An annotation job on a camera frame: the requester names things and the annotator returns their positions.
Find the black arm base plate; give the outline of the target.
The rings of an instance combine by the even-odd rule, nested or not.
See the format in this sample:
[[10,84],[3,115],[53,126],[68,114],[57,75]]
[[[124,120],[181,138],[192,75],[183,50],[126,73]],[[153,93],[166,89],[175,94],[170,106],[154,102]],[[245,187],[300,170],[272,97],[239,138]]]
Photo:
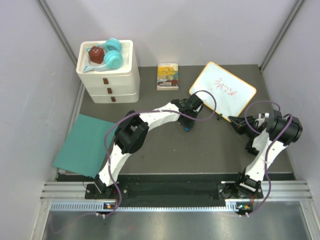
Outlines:
[[261,199],[261,189],[251,192],[240,188],[233,182],[219,183],[214,181],[122,181],[117,186],[111,185],[99,190],[95,183],[88,184],[85,193],[86,199],[119,199],[122,195],[124,204],[129,202],[185,202],[187,200],[213,201],[226,199]]

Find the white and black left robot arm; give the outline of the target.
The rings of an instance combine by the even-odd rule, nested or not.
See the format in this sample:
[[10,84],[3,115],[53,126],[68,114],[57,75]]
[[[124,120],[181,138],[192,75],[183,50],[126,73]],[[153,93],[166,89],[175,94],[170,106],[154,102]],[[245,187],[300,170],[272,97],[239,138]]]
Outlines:
[[105,166],[94,178],[97,194],[105,199],[113,194],[113,184],[122,167],[130,155],[143,146],[149,131],[170,122],[179,122],[190,130],[203,105],[203,101],[193,94],[188,99],[174,99],[149,112],[128,112],[114,132],[112,151],[107,154]]

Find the whiteboard with orange frame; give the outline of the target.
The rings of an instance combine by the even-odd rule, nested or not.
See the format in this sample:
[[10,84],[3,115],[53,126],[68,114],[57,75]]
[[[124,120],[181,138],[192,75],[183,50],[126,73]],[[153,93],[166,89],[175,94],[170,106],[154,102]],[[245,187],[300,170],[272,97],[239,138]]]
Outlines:
[[229,121],[238,117],[257,93],[252,85],[225,70],[214,62],[208,62],[189,89],[203,103]]

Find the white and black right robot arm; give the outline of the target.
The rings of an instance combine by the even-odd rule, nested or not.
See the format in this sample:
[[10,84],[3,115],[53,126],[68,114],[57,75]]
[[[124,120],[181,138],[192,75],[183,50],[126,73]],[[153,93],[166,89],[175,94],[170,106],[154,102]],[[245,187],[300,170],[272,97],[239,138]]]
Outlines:
[[238,174],[233,192],[239,198],[251,197],[261,189],[268,168],[276,157],[300,138],[303,126],[297,117],[283,116],[278,110],[273,110],[272,114],[260,113],[258,117],[228,118],[239,135],[250,137],[245,150],[255,156],[253,162]]

